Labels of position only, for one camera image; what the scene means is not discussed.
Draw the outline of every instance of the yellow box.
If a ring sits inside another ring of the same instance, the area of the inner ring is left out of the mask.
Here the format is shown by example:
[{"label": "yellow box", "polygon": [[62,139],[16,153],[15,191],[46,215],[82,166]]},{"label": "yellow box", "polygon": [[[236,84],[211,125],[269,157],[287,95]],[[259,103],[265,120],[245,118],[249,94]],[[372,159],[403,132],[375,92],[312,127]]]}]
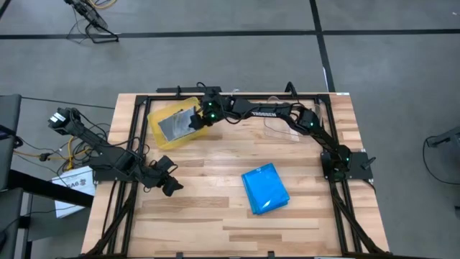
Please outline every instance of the yellow box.
[{"label": "yellow box", "polygon": [[185,144],[189,140],[206,135],[208,133],[208,128],[204,127],[203,129],[197,130],[194,133],[191,133],[189,135],[186,135],[184,137],[170,142],[168,142],[165,136],[163,135],[163,132],[161,131],[160,126],[158,125],[158,122],[161,122],[162,120],[174,115],[180,110],[187,110],[193,106],[196,108],[197,111],[200,109],[200,101],[196,97],[190,97],[189,99],[183,100],[176,104],[171,104],[170,106],[164,109],[150,112],[149,115],[147,115],[149,125],[150,128],[152,128],[153,137],[155,139],[155,142],[157,143],[158,148],[163,150],[177,148]]}]

